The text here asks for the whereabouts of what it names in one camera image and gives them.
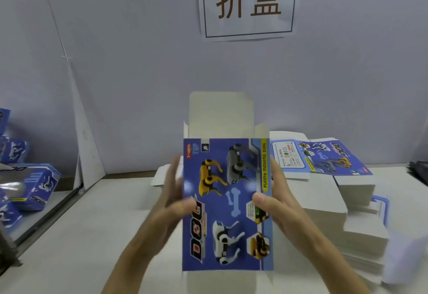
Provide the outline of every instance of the table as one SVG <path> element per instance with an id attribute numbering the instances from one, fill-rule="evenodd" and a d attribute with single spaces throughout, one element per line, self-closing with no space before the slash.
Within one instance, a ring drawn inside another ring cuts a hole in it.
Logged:
<path id="1" fill-rule="evenodd" d="M 419 235 L 428 230 L 428 189 L 404 167 L 373 168 L 376 194 L 391 200 L 390 227 Z M 0 277 L 0 294 L 100 293 L 118 256 L 148 214 L 161 189 L 151 178 L 106 179 L 95 184 L 22 256 L 24 265 Z M 328 293 L 311 264 L 274 229 L 275 272 L 181 272 L 181 225 L 150 264 L 141 293 Z M 412 286 L 376 293 L 423 293 L 425 257 Z"/>

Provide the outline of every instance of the yellow robot dog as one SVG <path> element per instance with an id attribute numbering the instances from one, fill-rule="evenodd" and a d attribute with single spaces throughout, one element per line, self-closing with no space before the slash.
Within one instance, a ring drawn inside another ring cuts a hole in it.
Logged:
<path id="1" fill-rule="evenodd" d="M 221 193 L 216 188 L 213 187 L 213 183 L 215 182 L 221 182 L 223 185 L 227 186 L 227 183 L 225 183 L 222 178 L 215 175 L 211 171 L 212 164 L 217 166 L 220 172 L 223 172 L 223 169 L 220 167 L 220 164 L 217 161 L 207 159 L 204 162 L 202 162 L 201 170 L 200 170 L 201 181 L 199 183 L 199 194 L 201 196 L 204 196 L 212 191 L 215 191 L 217 194 L 221 196 Z"/>
<path id="2" fill-rule="evenodd" d="M 265 238 L 261 233 L 257 234 L 255 239 L 251 239 L 251 253 L 256 259 L 263 259 L 270 253 L 270 246 L 266 244 Z"/>
<path id="3" fill-rule="evenodd" d="M 338 161 L 331 160 L 331 159 L 330 159 L 330 161 L 334 162 L 339 167 L 343 167 L 343 168 L 350 168 L 350 167 L 352 167 L 352 164 L 349 162 L 348 158 L 345 157 L 345 156 L 342 156 L 341 158 L 339 158 Z"/>

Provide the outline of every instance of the top flap of box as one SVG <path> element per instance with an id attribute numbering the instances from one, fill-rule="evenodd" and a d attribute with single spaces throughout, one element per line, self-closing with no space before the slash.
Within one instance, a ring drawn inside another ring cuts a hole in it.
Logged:
<path id="1" fill-rule="evenodd" d="M 253 100 L 244 92 L 190 94 L 189 138 L 253 138 Z"/>

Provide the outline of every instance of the toy packaging box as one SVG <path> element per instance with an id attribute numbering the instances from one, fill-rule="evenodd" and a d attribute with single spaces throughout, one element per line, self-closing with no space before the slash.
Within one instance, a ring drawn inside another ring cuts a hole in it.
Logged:
<path id="1" fill-rule="evenodd" d="M 3 135 L 9 120 L 10 110 L 0 108 L 0 135 Z"/>
<path id="2" fill-rule="evenodd" d="M 0 162 L 4 164 L 22 163 L 28 153 L 26 141 L 0 135 Z"/>
<path id="3" fill-rule="evenodd" d="M 372 175 L 338 140 L 275 140 L 271 141 L 270 146 L 275 160 L 284 172 L 320 172 L 336 176 Z"/>
<path id="4" fill-rule="evenodd" d="M 4 228 L 10 232 L 21 219 L 22 214 L 18 212 L 15 206 L 10 202 L 6 193 L 0 188 L 0 222 Z"/>
<path id="5" fill-rule="evenodd" d="M 273 270 L 272 218 L 252 201 L 271 196 L 269 131 L 254 127 L 253 102 L 193 92 L 185 137 L 183 197 L 197 208 L 183 219 L 182 270 Z"/>
<path id="6" fill-rule="evenodd" d="M 50 164 L 9 164 L 0 170 L 0 189 L 18 210 L 43 210 L 61 177 Z"/>

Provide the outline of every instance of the yellow stripe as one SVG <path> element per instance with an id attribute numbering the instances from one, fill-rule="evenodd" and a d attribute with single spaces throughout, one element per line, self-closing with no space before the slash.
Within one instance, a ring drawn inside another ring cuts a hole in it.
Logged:
<path id="1" fill-rule="evenodd" d="M 311 168 L 311 170 L 312 170 L 313 172 L 317 172 L 317 171 L 315 170 L 314 166 L 312 165 L 312 162 L 311 162 L 307 157 L 305 157 L 305 159 L 306 159 L 306 162 L 308 163 L 309 167 Z"/>
<path id="2" fill-rule="evenodd" d="M 9 198 L 10 201 L 26 201 L 28 198 Z"/>
<path id="3" fill-rule="evenodd" d="M 267 143 L 267 139 L 262 139 L 261 140 L 261 188 L 263 189 L 263 191 L 268 191 L 269 190 L 269 176 L 267 174 L 267 162 L 269 160 L 268 158 L 268 143 Z"/>

